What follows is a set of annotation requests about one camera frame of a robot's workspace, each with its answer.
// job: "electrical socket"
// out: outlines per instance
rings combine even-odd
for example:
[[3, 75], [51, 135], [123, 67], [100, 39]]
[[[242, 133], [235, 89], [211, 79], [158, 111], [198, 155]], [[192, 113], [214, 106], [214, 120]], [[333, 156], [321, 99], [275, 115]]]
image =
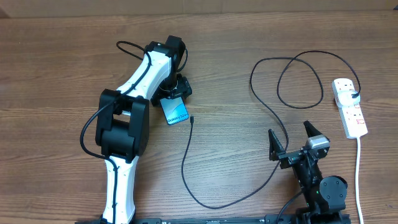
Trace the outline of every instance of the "electrical socket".
[[341, 121], [343, 122], [346, 137], [354, 139], [368, 133], [365, 119], [363, 117], [359, 102], [352, 105], [342, 106], [339, 104], [338, 95], [345, 91], [355, 91], [353, 81], [347, 78], [338, 78], [331, 84], [333, 93], [335, 94], [336, 104], [340, 112]]

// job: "wooden table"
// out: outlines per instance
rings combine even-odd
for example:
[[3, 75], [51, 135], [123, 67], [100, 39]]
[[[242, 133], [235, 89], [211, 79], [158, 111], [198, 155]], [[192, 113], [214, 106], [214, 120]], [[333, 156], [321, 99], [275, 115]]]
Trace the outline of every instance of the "wooden table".
[[[397, 21], [396, 11], [0, 20], [0, 223], [73, 223], [102, 214], [104, 162], [81, 150], [80, 130], [104, 88], [116, 89], [140, 64], [115, 43], [144, 46], [168, 35], [182, 37], [190, 52], [183, 74], [193, 88], [186, 103], [195, 127], [185, 177], [199, 200], [217, 206], [249, 194], [275, 166], [268, 160], [267, 130], [285, 144], [279, 124], [249, 90], [254, 64], [264, 57], [327, 50], [352, 64], [363, 88], [369, 129], [360, 169], [364, 220], [397, 223]], [[357, 223], [356, 141], [345, 138], [331, 90], [334, 79], [354, 76], [329, 55], [301, 58], [317, 70], [325, 89], [317, 107], [295, 110], [278, 100], [277, 79], [287, 61], [260, 64], [254, 88], [285, 123], [289, 150], [305, 144], [305, 120], [331, 139], [319, 165], [324, 177], [348, 181], [344, 212]], [[299, 106], [320, 97], [316, 78], [299, 63], [285, 74], [280, 91]], [[278, 169], [267, 187], [237, 205], [199, 206], [180, 175], [189, 127], [188, 121], [168, 126], [160, 108], [150, 109], [150, 141], [136, 172], [137, 217], [259, 217], [277, 213], [298, 192], [292, 170]], [[99, 152], [94, 130], [92, 125], [86, 144]], [[287, 213], [302, 206], [300, 198]]]

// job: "power cord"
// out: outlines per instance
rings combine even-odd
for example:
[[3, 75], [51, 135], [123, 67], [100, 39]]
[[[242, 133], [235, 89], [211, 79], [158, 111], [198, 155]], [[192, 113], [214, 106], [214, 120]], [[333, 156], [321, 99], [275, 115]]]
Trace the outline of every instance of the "power cord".
[[[285, 125], [283, 124], [282, 120], [278, 117], [278, 115], [277, 115], [268, 105], [266, 105], [266, 104], [257, 96], [256, 92], [255, 92], [254, 89], [253, 89], [252, 78], [253, 78], [253, 74], [254, 74], [254, 71], [255, 71], [257, 65], [258, 65], [259, 63], [263, 62], [263, 61], [266, 61], [266, 60], [290, 60], [290, 62], [286, 65], [286, 67], [284, 68], [284, 70], [283, 70], [282, 73], [280, 74], [280, 77], [279, 77], [279, 80], [278, 80], [278, 84], [277, 84], [277, 96], [278, 96], [278, 99], [279, 99], [284, 105], [286, 105], [286, 106], [288, 106], [288, 107], [290, 107], [290, 108], [294, 108], [294, 109], [309, 109], [309, 108], [313, 108], [313, 107], [315, 107], [316, 105], [318, 105], [318, 104], [320, 104], [320, 103], [322, 102], [322, 99], [323, 99], [323, 85], [322, 85], [322, 82], [321, 82], [321, 80], [320, 80], [320, 78], [319, 78], [319, 76], [318, 76], [318, 73], [315, 71], [315, 69], [314, 69], [308, 62], [306, 62], [306, 61], [304, 61], [304, 60], [302, 60], [302, 59], [297, 58], [298, 56], [303, 55], [303, 54], [307, 54], [307, 53], [323, 53], [323, 54], [328, 54], [328, 55], [332, 55], [332, 56], [334, 56], [334, 57], [337, 57], [338, 59], [340, 59], [341, 61], [343, 61], [343, 62], [349, 67], [349, 69], [350, 69], [350, 70], [352, 71], [352, 73], [354, 74], [356, 80], [358, 81], [359, 90], [358, 90], [358, 92], [357, 92], [356, 94], [353, 95], [353, 98], [358, 97], [359, 92], [361, 91], [361, 84], [359, 83], [359, 78], [358, 78], [356, 72], [354, 71], [354, 69], [352, 68], [352, 66], [351, 66], [346, 60], [344, 60], [343, 58], [341, 58], [340, 56], [338, 56], [338, 55], [336, 55], [336, 54], [333, 54], [333, 53], [330, 53], [330, 52], [321, 51], [321, 50], [309, 50], [309, 51], [305, 51], [305, 52], [299, 53], [299, 54], [296, 55], [295, 57], [271, 57], [271, 58], [263, 58], [263, 59], [259, 60], [259, 61], [255, 64], [255, 66], [254, 66], [254, 68], [253, 68], [253, 70], [252, 70], [252, 72], [251, 72], [251, 74], [250, 74], [250, 80], [249, 80], [250, 89], [251, 89], [253, 95], [260, 101], [260, 103], [263, 104], [263, 105], [264, 105], [264, 106], [277, 118], [277, 120], [278, 120], [278, 122], [279, 122], [279, 124], [280, 124], [280, 126], [281, 126], [281, 128], [282, 128], [282, 130], [283, 130], [283, 132], [284, 132], [284, 134], [285, 134], [285, 137], [286, 137], [285, 151], [287, 151], [287, 148], [288, 148], [288, 146], [289, 146], [289, 135], [287, 134]], [[289, 65], [290, 65], [294, 60], [296, 60], [296, 61], [298, 61], [298, 62], [302, 62], [302, 63], [306, 64], [308, 67], [310, 67], [311, 70], [312, 70], [312, 72], [314, 73], [314, 75], [316, 76], [316, 78], [317, 78], [317, 80], [318, 80], [319, 86], [320, 86], [320, 88], [321, 88], [321, 97], [320, 97], [319, 101], [318, 101], [317, 103], [313, 104], [313, 105], [310, 105], [310, 106], [303, 106], [303, 107], [292, 106], [292, 105], [286, 103], [286, 102], [280, 97], [280, 95], [279, 95], [279, 85], [280, 85], [280, 81], [281, 81], [281, 79], [282, 79], [282, 76], [284, 75], [284, 73], [286, 72], [286, 70], [289, 68]], [[194, 199], [194, 201], [196, 201], [199, 205], [201, 205], [202, 207], [205, 207], [205, 208], [209, 208], [209, 209], [221, 209], [221, 208], [226, 208], [226, 207], [229, 207], [229, 206], [231, 206], [231, 205], [234, 205], [234, 204], [236, 204], [236, 203], [238, 203], [238, 202], [241, 202], [241, 201], [243, 201], [243, 200], [245, 200], [245, 199], [247, 199], [247, 198], [253, 196], [255, 193], [257, 193], [258, 191], [260, 191], [261, 189], [263, 189], [263, 188], [268, 184], [268, 182], [270, 181], [270, 179], [272, 178], [272, 176], [274, 175], [276, 169], [278, 168], [278, 166], [279, 166], [279, 164], [280, 164], [279, 161], [278, 161], [278, 163], [276, 164], [274, 170], [271, 172], [271, 174], [270, 174], [270, 176], [268, 177], [268, 179], [264, 182], [264, 184], [262, 184], [257, 190], [255, 190], [254, 192], [250, 193], [249, 195], [247, 195], [247, 196], [245, 196], [245, 197], [243, 197], [243, 198], [241, 198], [241, 199], [239, 199], [239, 200], [236, 200], [236, 201], [234, 201], [234, 202], [231, 202], [231, 203], [229, 203], [229, 204], [222, 205], [222, 206], [219, 206], [219, 207], [212, 207], [212, 206], [208, 206], [208, 205], [205, 205], [205, 204], [201, 203], [201, 202], [192, 194], [191, 190], [189, 189], [189, 187], [188, 187], [188, 185], [187, 185], [187, 183], [186, 183], [186, 181], [185, 181], [185, 177], [184, 177], [184, 174], [183, 174], [184, 162], [185, 162], [185, 159], [186, 159], [186, 156], [187, 156], [187, 153], [188, 153], [188, 149], [189, 149], [189, 145], [190, 145], [191, 137], [192, 137], [193, 122], [194, 122], [193, 117], [191, 117], [190, 122], [191, 122], [191, 131], [190, 131], [190, 136], [189, 136], [189, 140], [188, 140], [188, 144], [187, 144], [187, 149], [185, 150], [185, 154], [184, 154], [184, 157], [183, 157], [183, 159], [182, 159], [182, 164], [181, 164], [181, 176], [182, 176], [182, 181], [183, 181], [183, 183], [184, 183], [184, 186], [185, 186], [185, 188], [187, 189], [188, 193], [191, 195], [191, 197]], [[298, 197], [298, 195], [297, 195], [297, 196], [294, 196], [291, 200], [293, 201], [293, 200], [295, 200], [297, 197]]]
[[361, 140], [360, 137], [356, 138], [357, 152], [356, 152], [356, 165], [355, 165], [355, 200], [356, 208], [358, 209], [359, 223], [363, 224], [363, 216], [361, 203], [359, 202], [359, 161], [361, 160]]
[[148, 52], [147, 52], [145, 49], [143, 49], [141, 46], [136, 45], [136, 44], [133, 44], [133, 43], [130, 43], [130, 42], [127, 42], [127, 41], [118, 41], [118, 42], [116, 43], [116, 46], [117, 46], [119, 49], [121, 49], [123, 52], [125, 52], [125, 53], [127, 53], [127, 54], [129, 54], [129, 55], [132, 55], [132, 56], [134, 56], [135, 58], [138, 58], [138, 59], [140, 59], [140, 60], [143, 60], [142, 58], [138, 57], [137, 55], [134, 55], [134, 54], [128, 52], [127, 50], [122, 49], [122, 48], [119, 46], [119, 44], [128, 44], [128, 45], [131, 45], [131, 46], [133, 46], [133, 47], [137, 47], [138, 49], [142, 50], [142, 51], [144, 52], [144, 54], [146, 54], [146, 55], [148, 56], [148, 66], [147, 66], [147, 68], [145, 69], [144, 73], [142, 73], [142, 75], [138, 78], [138, 80], [137, 80], [134, 84], [132, 84], [131, 87], [130, 87], [127, 91], [125, 91], [124, 93], [122, 93], [121, 95], [119, 95], [117, 98], [115, 98], [114, 101], [109, 102], [107, 105], [103, 106], [103, 107], [100, 108], [97, 112], [95, 112], [95, 113], [91, 116], [91, 118], [86, 122], [86, 124], [84, 125], [84, 127], [83, 127], [83, 129], [81, 130], [81, 133], [80, 133], [80, 146], [81, 146], [81, 148], [83, 149], [83, 151], [84, 151], [85, 153], [91, 155], [91, 156], [94, 156], [94, 157], [97, 157], [97, 158], [99, 158], [99, 159], [104, 159], [104, 160], [106, 160], [106, 161], [109, 161], [109, 162], [112, 164], [112, 166], [113, 166], [113, 171], [114, 171], [114, 185], [113, 185], [113, 204], [112, 204], [112, 208], [113, 208], [113, 221], [112, 221], [112, 224], [115, 224], [115, 221], [116, 221], [116, 204], [117, 204], [117, 203], [116, 203], [116, 189], [117, 189], [117, 186], [118, 186], [118, 167], [116, 167], [116, 164], [114, 163], [114, 161], [113, 161], [112, 159], [110, 159], [109, 157], [105, 157], [105, 156], [96, 154], [96, 153], [94, 153], [94, 152], [90, 152], [90, 151], [86, 148], [85, 143], [84, 143], [85, 133], [86, 133], [86, 130], [87, 130], [88, 126], [91, 124], [91, 122], [93, 122], [93, 120], [94, 120], [105, 108], [107, 108], [107, 107], [109, 107], [110, 105], [114, 104], [114, 103], [117, 102], [120, 98], [126, 96], [126, 95], [129, 94], [133, 89], [135, 89], [135, 87], [136, 87], [136, 86], [138, 85], [138, 83], [144, 78], [144, 76], [145, 76], [146, 73], [148, 72], [150, 66], [152, 65], [152, 64], [151, 64], [151, 61], [152, 61], [152, 60], [150, 59], [150, 55], [149, 55]]
[[294, 195], [283, 207], [282, 207], [282, 209], [279, 211], [279, 214], [278, 214], [278, 216], [277, 216], [277, 218], [276, 218], [276, 222], [275, 223], [279, 223], [279, 221], [281, 221], [281, 220], [279, 220], [280, 219], [280, 216], [283, 214], [283, 212], [286, 210], [286, 208], [291, 204], [291, 203], [293, 203], [294, 202], [294, 200], [296, 200], [296, 198], [298, 198], [300, 195], [302, 195], [303, 194], [303, 192], [302, 191], [300, 191], [299, 193], [297, 193], [296, 195]]

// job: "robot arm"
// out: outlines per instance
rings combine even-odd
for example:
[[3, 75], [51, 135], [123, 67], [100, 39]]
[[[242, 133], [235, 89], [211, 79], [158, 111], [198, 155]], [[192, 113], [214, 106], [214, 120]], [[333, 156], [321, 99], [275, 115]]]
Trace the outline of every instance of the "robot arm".
[[[90, 223], [132, 223], [135, 213], [133, 191], [136, 166], [149, 139], [149, 101], [157, 106], [163, 98], [186, 98], [192, 94], [187, 79], [176, 74], [185, 51], [181, 38], [169, 36], [165, 44], [151, 42], [146, 46], [146, 51], [150, 55], [151, 66], [135, 89], [122, 95], [147, 68], [149, 58], [146, 54], [139, 68], [125, 84], [116, 91], [104, 90], [99, 99], [99, 108], [114, 102], [98, 115], [95, 141], [101, 146], [102, 155], [116, 164], [118, 184], [114, 189], [115, 171], [112, 163], [105, 161], [108, 175], [106, 206], [101, 220]], [[121, 114], [130, 116], [130, 122], [114, 119], [114, 115]]]
[[293, 168], [294, 174], [304, 194], [307, 207], [296, 210], [295, 215], [266, 215], [270, 223], [351, 223], [349, 215], [343, 215], [346, 208], [347, 181], [342, 177], [322, 177], [318, 161], [329, 152], [330, 140], [312, 126], [304, 122], [308, 139], [300, 150], [285, 152], [273, 130], [269, 130], [269, 160], [279, 161], [280, 168]]

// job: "white power strip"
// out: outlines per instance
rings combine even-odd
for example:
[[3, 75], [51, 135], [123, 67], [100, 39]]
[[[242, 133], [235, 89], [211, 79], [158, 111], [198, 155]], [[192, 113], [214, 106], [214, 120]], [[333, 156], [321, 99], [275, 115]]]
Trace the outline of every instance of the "white power strip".
[[347, 78], [338, 78], [333, 81], [331, 87], [347, 138], [355, 139], [367, 134], [368, 129], [359, 106], [360, 96], [357, 100], [350, 101], [349, 99], [352, 94], [356, 93], [353, 81]]
[[356, 207], [358, 208], [359, 222], [363, 224], [363, 216], [361, 203], [359, 202], [359, 162], [361, 160], [361, 136], [368, 133], [365, 124], [365, 119], [359, 106], [361, 97], [353, 98], [353, 94], [357, 93], [354, 89], [353, 81], [347, 78], [338, 78], [331, 84], [335, 94], [336, 104], [340, 117], [343, 122], [344, 132], [347, 138], [357, 140], [357, 153], [355, 165], [355, 199]]

